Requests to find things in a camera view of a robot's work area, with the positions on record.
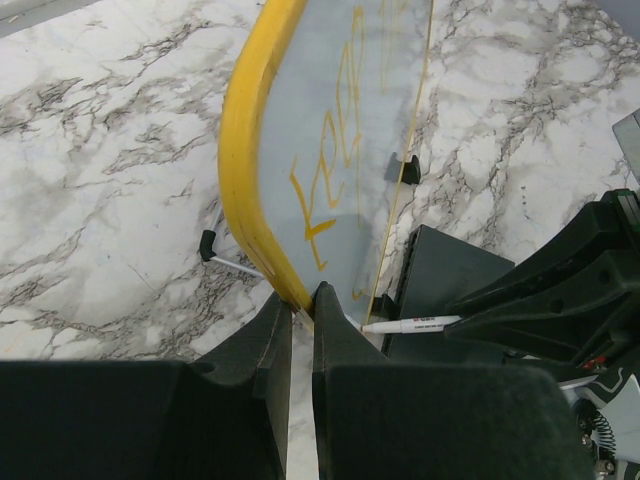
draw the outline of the black bracket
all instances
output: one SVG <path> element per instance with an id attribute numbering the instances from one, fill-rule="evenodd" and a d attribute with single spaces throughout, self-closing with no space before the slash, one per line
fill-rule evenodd
<path id="1" fill-rule="evenodd" d="M 382 296 L 373 299 L 371 315 L 394 320 L 398 315 L 398 306 L 389 295 L 383 293 Z"/>
<path id="2" fill-rule="evenodd" d="M 200 252 L 200 257 L 203 262 L 208 262 L 217 254 L 213 251 L 213 242 L 216 240 L 216 232 L 213 230 L 204 230 L 202 232 L 202 237 L 200 237 L 200 247 L 198 248 L 198 252 Z"/>
<path id="3" fill-rule="evenodd" d="M 407 185 L 419 185 L 421 176 L 420 159 L 417 155 L 413 155 L 411 157 L 411 162 L 405 164 L 404 170 L 402 171 L 402 183 Z"/>

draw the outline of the white marble surface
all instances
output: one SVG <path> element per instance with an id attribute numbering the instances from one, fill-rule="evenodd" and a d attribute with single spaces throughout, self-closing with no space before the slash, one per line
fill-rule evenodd
<path id="1" fill-rule="evenodd" d="M 102 0 L 0 39 L 1 359 L 193 359 L 265 301 L 268 284 L 196 253 L 259 3 Z M 424 175 L 382 290 L 420 223 L 521 261 L 588 199 L 637 187 L 611 125 L 640 107 L 638 46 L 595 7 L 439 0 L 432 44 Z M 312 339 L 295 339 L 289 477 L 311 479 Z"/>

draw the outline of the metal spring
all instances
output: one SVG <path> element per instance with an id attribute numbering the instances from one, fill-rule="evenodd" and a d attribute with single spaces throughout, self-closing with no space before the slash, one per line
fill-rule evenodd
<path id="1" fill-rule="evenodd" d="M 615 458 L 616 455 L 616 438 L 613 435 L 613 429 L 607 421 L 607 419 L 600 412 L 596 412 L 593 415 L 593 426 L 598 432 L 598 447 L 601 450 L 606 450 L 607 453 Z"/>

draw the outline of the white metal rod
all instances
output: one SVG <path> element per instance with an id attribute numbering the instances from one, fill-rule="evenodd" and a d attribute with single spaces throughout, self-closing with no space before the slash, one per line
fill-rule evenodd
<path id="1" fill-rule="evenodd" d="M 259 271 L 254 270 L 253 268 L 245 267 L 244 265 L 240 265 L 239 263 L 234 263 L 230 260 L 225 260 L 224 258 L 213 257 L 211 261 L 217 262 L 220 265 L 224 265 L 226 267 L 235 268 L 236 270 L 240 270 L 241 272 L 248 273 L 249 275 L 253 275 L 254 277 L 264 278 L 264 275 L 262 275 Z"/>

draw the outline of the black stand foot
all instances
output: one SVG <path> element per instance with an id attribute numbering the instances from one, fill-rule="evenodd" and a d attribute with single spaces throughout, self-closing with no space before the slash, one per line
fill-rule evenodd
<path id="1" fill-rule="evenodd" d="M 411 162 L 407 163 L 402 171 L 402 183 L 418 185 L 420 183 L 420 177 L 420 159 L 417 155 L 413 155 Z"/>
<path id="2" fill-rule="evenodd" d="M 198 252 L 200 252 L 200 257 L 202 258 L 203 262 L 208 262 L 216 256 L 216 252 L 213 251 L 213 242 L 215 241 L 215 239 L 216 232 L 214 232 L 213 230 L 204 230 L 202 232 Z"/>
<path id="3" fill-rule="evenodd" d="M 388 320 L 394 320 L 398 315 L 398 307 L 391 297 L 384 293 L 381 297 L 375 297 L 373 299 L 371 315 L 386 318 Z"/>

